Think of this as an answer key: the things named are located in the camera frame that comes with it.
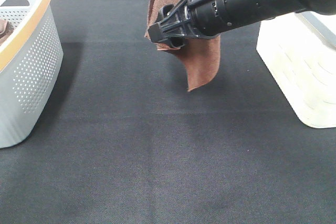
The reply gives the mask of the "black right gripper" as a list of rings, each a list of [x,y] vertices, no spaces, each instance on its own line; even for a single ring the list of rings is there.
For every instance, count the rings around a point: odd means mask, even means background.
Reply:
[[[181,0],[159,10],[157,23],[148,28],[151,42],[173,49],[185,46],[187,39],[213,39],[211,29],[219,17],[217,0]]]

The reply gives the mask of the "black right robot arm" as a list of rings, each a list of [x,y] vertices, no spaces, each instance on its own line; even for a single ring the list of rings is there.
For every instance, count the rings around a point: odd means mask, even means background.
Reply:
[[[335,14],[335,0],[180,0],[159,10],[148,28],[153,43],[183,47],[187,39],[213,39],[239,27],[288,13]]]

